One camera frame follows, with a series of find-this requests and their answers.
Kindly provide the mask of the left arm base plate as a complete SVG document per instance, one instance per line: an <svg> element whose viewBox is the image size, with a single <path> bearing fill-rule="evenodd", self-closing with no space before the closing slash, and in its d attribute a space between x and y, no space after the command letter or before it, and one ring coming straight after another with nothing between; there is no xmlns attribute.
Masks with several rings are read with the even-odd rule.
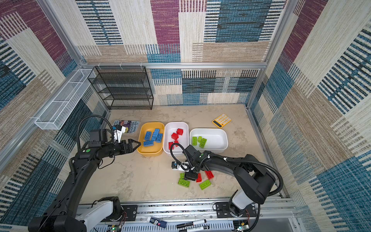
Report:
<svg viewBox="0 0 371 232"><path fill-rule="evenodd" d="M135 221L138 205L122 205L118 216L103 219L101 222L127 222Z"/></svg>

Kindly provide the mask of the blue lego brick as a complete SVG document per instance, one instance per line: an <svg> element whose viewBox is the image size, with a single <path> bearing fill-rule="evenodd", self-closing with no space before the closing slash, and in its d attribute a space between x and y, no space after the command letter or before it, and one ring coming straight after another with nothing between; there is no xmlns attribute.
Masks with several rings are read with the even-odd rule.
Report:
<svg viewBox="0 0 371 232"><path fill-rule="evenodd" d="M160 129L155 129L152 136L156 136L156 135L158 136L159 132L160 132Z"/></svg>
<svg viewBox="0 0 371 232"><path fill-rule="evenodd" d="M156 142L157 143L162 143L162 138L163 138L163 134L162 133L159 133L156 137Z"/></svg>
<svg viewBox="0 0 371 232"><path fill-rule="evenodd" d="M144 147L151 147L154 145L154 141L153 140L149 140L149 141L144 141L143 142L143 146Z"/></svg>
<svg viewBox="0 0 371 232"><path fill-rule="evenodd" d="M147 131L146 134L145 134L144 140L145 141L151 141L151 138L152 138L152 132Z"/></svg>

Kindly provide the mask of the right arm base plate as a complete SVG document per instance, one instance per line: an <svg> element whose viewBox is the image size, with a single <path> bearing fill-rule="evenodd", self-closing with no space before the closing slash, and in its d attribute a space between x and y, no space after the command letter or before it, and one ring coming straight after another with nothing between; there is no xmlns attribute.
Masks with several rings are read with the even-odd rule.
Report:
<svg viewBox="0 0 371 232"><path fill-rule="evenodd" d="M249 204L245 209L239 209L229 202L216 202L213 204L213 210L217 218L247 218L257 216L257 207Z"/></svg>

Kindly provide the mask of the green lego plate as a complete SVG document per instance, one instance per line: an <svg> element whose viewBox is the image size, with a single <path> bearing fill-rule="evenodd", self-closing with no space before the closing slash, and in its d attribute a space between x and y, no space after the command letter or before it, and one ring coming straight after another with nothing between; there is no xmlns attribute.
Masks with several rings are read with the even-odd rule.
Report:
<svg viewBox="0 0 371 232"><path fill-rule="evenodd" d="M206 142L207 142L207 139L202 138L202 139L199 141L199 147L200 147L200 148L204 148L205 145L206 145Z"/></svg>
<svg viewBox="0 0 371 232"><path fill-rule="evenodd" d="M209 186L211 186L211 181L210 180L206 180L202 183L199 184L199 187L201 190L205 190L206 188L208 188Z"/></svg>
<svg viewBox="0 0 371 232"><path fill-rule="evenodd" d="M192 137L192 145L193 146L197 146L198 145L198 137L197 136L193 136Z"/></svg>

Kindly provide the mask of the green lego plate hollow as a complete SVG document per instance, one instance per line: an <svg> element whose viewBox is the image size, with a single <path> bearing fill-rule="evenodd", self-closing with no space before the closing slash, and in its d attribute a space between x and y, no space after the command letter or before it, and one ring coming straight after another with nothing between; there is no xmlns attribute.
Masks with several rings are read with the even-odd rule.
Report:
<svg viewBox="0 0 371 232"><path fill-rule="evenodd" d="M189 188L190 181L180 178L178 180L178 185L183 186L183 187L186 187L186 188Z"/></svg>

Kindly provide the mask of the large red lego brick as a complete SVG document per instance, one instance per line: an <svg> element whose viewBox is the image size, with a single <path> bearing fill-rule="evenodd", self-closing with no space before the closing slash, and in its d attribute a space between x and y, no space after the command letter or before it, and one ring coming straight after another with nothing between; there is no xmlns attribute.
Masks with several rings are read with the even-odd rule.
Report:
<svg viewBox="0 0 371 232"><path fill-rule="evenodd" d="M171 135L171 138L172 138L173 140L178 140L179 135L178 135L177 133L173 133L173 134Z"/></svg>

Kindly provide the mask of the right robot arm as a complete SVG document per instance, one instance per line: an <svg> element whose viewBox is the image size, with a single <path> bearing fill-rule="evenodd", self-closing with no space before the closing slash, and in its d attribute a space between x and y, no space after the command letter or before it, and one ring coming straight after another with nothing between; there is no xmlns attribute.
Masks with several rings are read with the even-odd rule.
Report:
<svg viewBox="0 0 371 232"><path fill-rule="evenodd" d="M232 158L207 150L200 152L192 145L184 148L179 143L170 145L170 154L185 172L184 180L196 181L200 171L217 171L235 177L241 189L229 200L229 211L234 217L240 217L250 204L264 204L267 197L284 187L283 178L275 168L250 154Z"/></svg>

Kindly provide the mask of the red lego brick tall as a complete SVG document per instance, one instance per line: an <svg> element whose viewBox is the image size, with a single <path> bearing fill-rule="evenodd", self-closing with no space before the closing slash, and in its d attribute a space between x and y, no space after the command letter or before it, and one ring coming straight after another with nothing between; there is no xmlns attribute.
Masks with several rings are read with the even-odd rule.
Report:
<svg viewBox="0 0 371 232"><path fill-rule="evenodd" d="M183 130L183 129L177 129L176 133L177 133L178 135L183 135L184 130Z"/></svg>

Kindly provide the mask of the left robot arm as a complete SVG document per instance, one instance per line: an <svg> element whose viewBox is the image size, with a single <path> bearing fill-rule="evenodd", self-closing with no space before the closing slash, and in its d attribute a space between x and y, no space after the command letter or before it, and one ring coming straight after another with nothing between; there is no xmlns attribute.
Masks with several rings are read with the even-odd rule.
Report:
<svg viewBox="0 0 371 232"><path fill-rule="evenodd" d="M103 198L84 215L77 216L82 195L102 160L132 153L141 145L132 139L120 142L115 136L112 128L93 130L89 141L77 144L78 152L69 159L69 176L50 207L42 216L31 220L30 232L88 232L104 219L123 219L124 210L118 197Z"/></svg>

